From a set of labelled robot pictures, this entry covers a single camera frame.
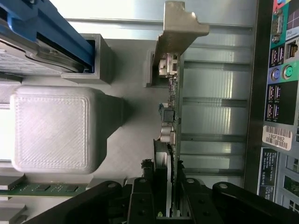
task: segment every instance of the green ps/2 port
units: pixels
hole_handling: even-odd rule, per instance
[[[293,67],[290,65],[286,65],[283,69],[282,69],[282,78],[283,79],[289,79],[293,74]]]

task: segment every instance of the white sticker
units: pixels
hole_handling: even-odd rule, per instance
[[[263,142],[289,151],[292,147],[292,132],[265,125],[263,127]]]
[[[61,74],[61,72],[24,60],[8,53],[0,53],[0,71],[15,74]]]
[[[296,37],[299,35],[299,27],[295,27],[295,28],[292,28],[292,29],[289,29],[286,31],[286,37],[285,37],[285,40],[289,40],[293,37]]]

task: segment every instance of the ethernet port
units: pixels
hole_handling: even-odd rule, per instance
[[[295,57],[297,51],[298,51],[298,40],[294,40],[290,43],[287,43],[285,49],[285,58],[289,59],[291,57]]]

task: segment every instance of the ps/2 port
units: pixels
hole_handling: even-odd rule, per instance
[[[283,69],[282,69],[282,78],[283,79],[289,79],[293,74],[293,67],[291,65],[286,65]]]
[[[272,70],[272,72],[271,72],[271,79],[272,79],[272,81],[276,81],[276,80],[278,80],[279,76],[280,76],[280,71],[279,71],[279,69],[278,69],[278,68],[274,68],[274,69]]]

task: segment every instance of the usb port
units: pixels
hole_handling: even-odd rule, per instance
[[[267,118],[272,118],[273,117],[273,105],[268,104],[267,108]]]
[[[280,99],[280,92],[281,92],[280,85],[275,86],[275,100],[279,100]]]
[[[271,64],[275,64],[278,61],[278,51],[276,49],[273,49],[271,51]]]
[[[274,104],[273,119],[277,119],[278,115],[279,115],[279,106],[277,104]]]
[[[285,48],[284,47],[279,47],[278,48],[278,62],[283,61],[285,55]]]
[[[268,93],[268,100],[274,100],[275,96],[275,87],[274,86],[269,86],[269,93]]]

